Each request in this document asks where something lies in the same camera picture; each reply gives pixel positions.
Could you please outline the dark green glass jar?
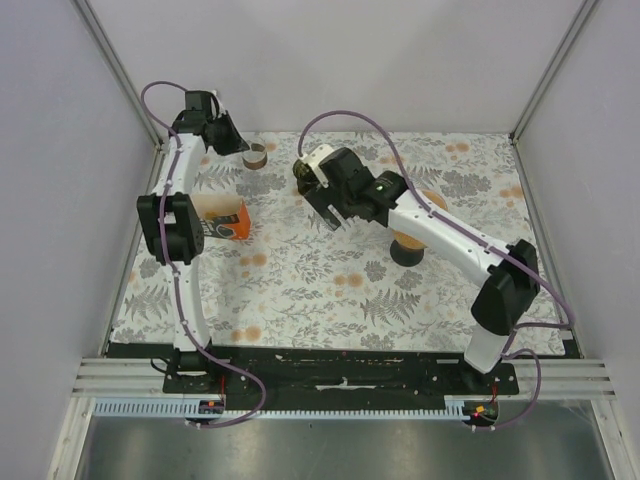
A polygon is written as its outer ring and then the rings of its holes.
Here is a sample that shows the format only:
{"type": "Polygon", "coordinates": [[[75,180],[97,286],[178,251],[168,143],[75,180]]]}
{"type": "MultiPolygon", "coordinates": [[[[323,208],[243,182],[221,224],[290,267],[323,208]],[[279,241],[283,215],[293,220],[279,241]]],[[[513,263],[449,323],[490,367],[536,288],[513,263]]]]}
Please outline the dark green glass jar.
{"type": "Polygon", "coordinates": [[[297,191],[301,196],[305,196],[320,184],[312,168],[301,159],[294,162],[292,172],[296,179],[297,191]]]}

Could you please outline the round bamboo dripper holder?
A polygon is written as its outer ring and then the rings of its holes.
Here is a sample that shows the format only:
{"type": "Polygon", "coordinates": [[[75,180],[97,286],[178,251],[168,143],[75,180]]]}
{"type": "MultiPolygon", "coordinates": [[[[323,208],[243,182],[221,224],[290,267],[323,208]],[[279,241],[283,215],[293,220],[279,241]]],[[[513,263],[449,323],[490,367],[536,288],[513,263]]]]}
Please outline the round bamboo dripper holder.
{"type": "MultiPolygon", "coordinates": [[[[427,189],[422,189],[421,190],[422,194],[429,200],[431,201],[435,206],[437,206],[438,208],[447,211],[448,207],[447,204],[444,200],[444,198],[442,196],[440,196],[438,193],[431,191],[431,190],[427,190],[427,189]]],[[[423,242],[423,239],[425,238],[424,235],[424,230],[425,230],[425,225],[427,224],[427,220],[425,218],[422,219],[421,221],[421,233],[418,237],[414,237],[412,235],[407,234],[404,230],[395,230],[393,229],[393,236],[394,236],[394,240],[405,250],[407,251],[420,251],[420,250],[424,250],[426,248],[426,244],[423,242]]]]}

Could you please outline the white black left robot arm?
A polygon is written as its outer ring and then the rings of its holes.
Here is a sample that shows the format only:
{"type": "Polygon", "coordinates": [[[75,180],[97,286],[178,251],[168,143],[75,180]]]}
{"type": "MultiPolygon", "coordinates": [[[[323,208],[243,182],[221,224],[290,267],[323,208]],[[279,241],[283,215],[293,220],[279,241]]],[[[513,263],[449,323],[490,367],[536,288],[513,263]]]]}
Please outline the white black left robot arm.
{"type": "Polygon", "coordinates": [[[199,260],[205,235],[191,191],[200,161],[209,150],[224,157],[244,152],[248,145],[215,91],[155,81],[143,88],[142,101],[155,86],[182,91],[184,108],[172,124],[159,123],[168,133],[166,159],[151,192],[137,199],[136,210],[146,247],[168,283],[175,364],[186,369],[189,385],[206,393],[219,384],[222,362],[213,356],[202,309],[199,260]]]}

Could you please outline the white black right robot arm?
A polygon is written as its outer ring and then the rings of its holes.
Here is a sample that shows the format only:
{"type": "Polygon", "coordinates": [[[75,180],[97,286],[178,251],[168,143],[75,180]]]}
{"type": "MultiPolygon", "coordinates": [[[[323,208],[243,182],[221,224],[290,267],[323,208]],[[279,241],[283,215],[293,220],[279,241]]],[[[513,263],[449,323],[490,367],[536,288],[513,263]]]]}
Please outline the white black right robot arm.
{"type": "Polygon", "coordinates": [[[478,286],[471,305],[471,340],[458,368],[467,392],[483,392],[508,347],[517,322],[540,291],[536,248],[525,240],[508,244],[459,221],[400,174],[374,176],[349,148],[323,144],[293,166],[299,193],[336,230],[343,220],[376,222],[411,237],[451,262],[478,286]]]}

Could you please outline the brown paper coffee filters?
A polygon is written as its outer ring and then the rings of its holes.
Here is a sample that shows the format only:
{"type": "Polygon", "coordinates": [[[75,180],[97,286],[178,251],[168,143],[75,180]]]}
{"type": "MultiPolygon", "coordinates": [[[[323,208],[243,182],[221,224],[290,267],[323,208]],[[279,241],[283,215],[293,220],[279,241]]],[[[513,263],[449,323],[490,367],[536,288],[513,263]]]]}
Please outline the brown paper coffee filters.
{"type": "Polygon", "coordinates": [[[214,219],[236,214],[243,199],[231,194],[194,194],[191,196],[196,213],[201,219],[214,219]]]}

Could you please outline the orange coffee filter box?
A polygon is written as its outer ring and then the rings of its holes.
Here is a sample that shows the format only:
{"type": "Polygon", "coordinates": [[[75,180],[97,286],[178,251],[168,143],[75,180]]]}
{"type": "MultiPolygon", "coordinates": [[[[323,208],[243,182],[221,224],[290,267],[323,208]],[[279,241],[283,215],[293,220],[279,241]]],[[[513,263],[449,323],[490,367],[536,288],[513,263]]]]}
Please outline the orange coffee filter box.
{"type": "Polygon", "coordinates": [[[205,237],[237,241],[249,238],[251,219],[244,198],[241,198],[241,209],[234,215],[209,220],[199,218],[205,237]]]}

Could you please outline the floral patterned table mat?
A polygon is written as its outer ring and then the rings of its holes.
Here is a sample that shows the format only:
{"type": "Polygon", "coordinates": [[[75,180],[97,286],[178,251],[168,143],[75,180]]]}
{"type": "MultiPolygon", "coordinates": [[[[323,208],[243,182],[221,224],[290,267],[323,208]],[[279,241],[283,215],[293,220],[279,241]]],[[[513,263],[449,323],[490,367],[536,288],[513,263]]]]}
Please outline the floral patterned table mat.
{"type": "MultiPolygon", "coordinates": [[[[460,351],[474,327],[476,287],[427,250],[413,268],[390,257],[392,233],[349,220],[331,230],[304,201],[291,171],[298,136],[266,133],[267,164],[205,155],[198,193],[241,196],[251,219],[243,242],[210,239],[200,258],[202,308],[217,344],[460,351]]],[[[498,239],[532,240],[513,151],[501,134],[308,135],[353,149],[376,174],[403,164],[462,221],[498,239]]]]}

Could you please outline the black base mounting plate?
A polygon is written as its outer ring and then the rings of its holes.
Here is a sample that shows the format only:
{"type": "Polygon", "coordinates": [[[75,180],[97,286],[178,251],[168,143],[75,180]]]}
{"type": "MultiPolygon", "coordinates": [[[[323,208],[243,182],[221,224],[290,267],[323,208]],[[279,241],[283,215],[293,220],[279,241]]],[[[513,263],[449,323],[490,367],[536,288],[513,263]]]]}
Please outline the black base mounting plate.
{"type": "Polygon", "coordinates": [[[519,392],[515,369],[499,363],[487,374],[464,362],[460,354],[301,350],[219,347],[209,350],[215,363],[199,352],[174,351],[165,360],[165,393],[219,393],[249,400],[240,377],[256,376],[266,387],[267,400],[300,398],[327,403],[322,387],[378,391],[382,397],[425,395],[438,401],[446,395],[514,395],[519,392]]]}

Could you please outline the right aluminium frame post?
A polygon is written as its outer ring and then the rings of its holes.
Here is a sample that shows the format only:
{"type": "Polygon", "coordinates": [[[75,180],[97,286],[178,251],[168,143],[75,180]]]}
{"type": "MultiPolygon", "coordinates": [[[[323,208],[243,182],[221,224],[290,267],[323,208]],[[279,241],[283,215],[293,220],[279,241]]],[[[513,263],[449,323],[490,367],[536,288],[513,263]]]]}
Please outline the right aluminium frame post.
{"type": "Polygon", "coordinates": [[[578,10],[572,17],[565,33],[561,37],[561,40],[555,48],[539,81],[536,83],[533,93],[526,102],[515,126],[509,133],[509,138],[513,145],[517,145],[519,143],[520,138],[530,124],[534,114],[543,102],[545,95],[551,88],[556,77],[559,75],[563,65],[567,61],[599,5],[599,0],[583,0],[580,3],[578,10]]]}

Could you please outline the aluminium front rail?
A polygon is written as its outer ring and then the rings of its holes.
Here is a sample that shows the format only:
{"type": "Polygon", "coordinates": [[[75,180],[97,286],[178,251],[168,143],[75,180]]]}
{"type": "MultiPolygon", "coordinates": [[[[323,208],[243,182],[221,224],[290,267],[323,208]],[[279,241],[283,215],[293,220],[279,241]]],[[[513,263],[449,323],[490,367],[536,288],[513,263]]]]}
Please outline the aluminium front rail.
{"type": "MultiPolygon", "coordinates": [[[[611,400],[614,387],[605,364],[595,359],[542,359],[541,400],[611,400]]],[[[163,376],[144,359],[81,361],[74,397],[159,397],[163,376]]]]}

